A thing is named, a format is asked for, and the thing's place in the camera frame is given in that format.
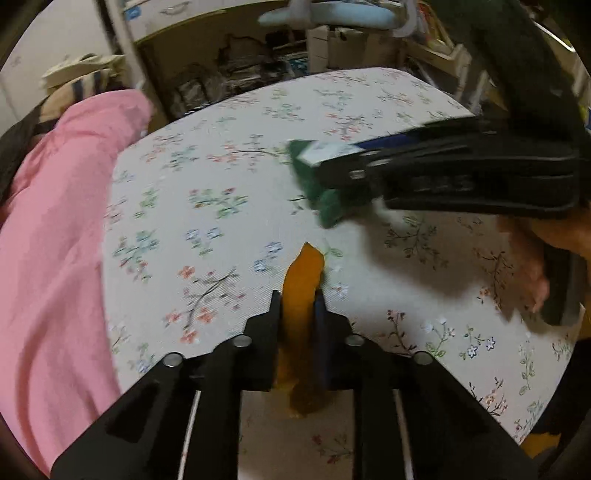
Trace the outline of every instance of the white tablecloth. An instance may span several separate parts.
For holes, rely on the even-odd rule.
[[[520,442],[556,389],[578,327],[519,313],[493,218],[376,202],[323,229],[285,149],[293,139],[355,142],[468,114],[406,73],[332,72],[226,100],[124,151],[103,267],[122,389],[167,352],[201,355],[239,333],[266,311],[307,241],[325,256],[329,309],[386,349],[430,351]],[[241,478],[345,478],[350,396],[305,420],[269,398],[245,396]]]

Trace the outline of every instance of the pink blanket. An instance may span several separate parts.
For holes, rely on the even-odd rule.
[[[46,474],[120,395],[100,244],[117,155],[150,113],[133,90],[70,107],[26,157],[0,211],[0,412]]]

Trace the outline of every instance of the human hand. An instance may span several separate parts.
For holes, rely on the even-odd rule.
[[[544,275],[543,242],[570,250],[587,260],[591,274],[591,210],[577,208],[564,219],[539,220],[498,217],[499,231],[509,233],[517,262],[516,278],[522,285],[525,303],[532,312],[541,309],[550,294]]]

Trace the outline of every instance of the finger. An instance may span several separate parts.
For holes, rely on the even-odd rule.
[[[538,303],[545,300],[547,296],[545,277],[538,277],[532,280],[529,274],[520,268],[514,276],[514,280],[522,293],[522,300],[528,309],[532,310]]]
[[[591,258],[591,210],[588,208],[573,209],[563,219],[531,219],[529,225],[547,244]]]
[[[509,244],[518,265],[531,280],[544,275],[544,250],[539,239],[520,227],[519,223],[513,222],[509,231]]]
[[[534,306],[532,307],[531,311],[534,313],[539,312],[542,308],[542,305],[544,305],[544,302],[548,299],[549,296],[550,282],[548,282],[547,278],[543,277],[538,280],[536,286],[534,287]]]

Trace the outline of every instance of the light blue chair seat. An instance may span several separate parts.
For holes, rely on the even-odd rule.
[[[321,2],[311,4],[310,10],[311,21],[314,25],[373,28],[375,30],[393,30],[400,26],[400,21],[393,12],[374,5]],[[290,23],[290,10],[288,8],[272,10],[262,14],[258,21],[263,27],[287,25]]]

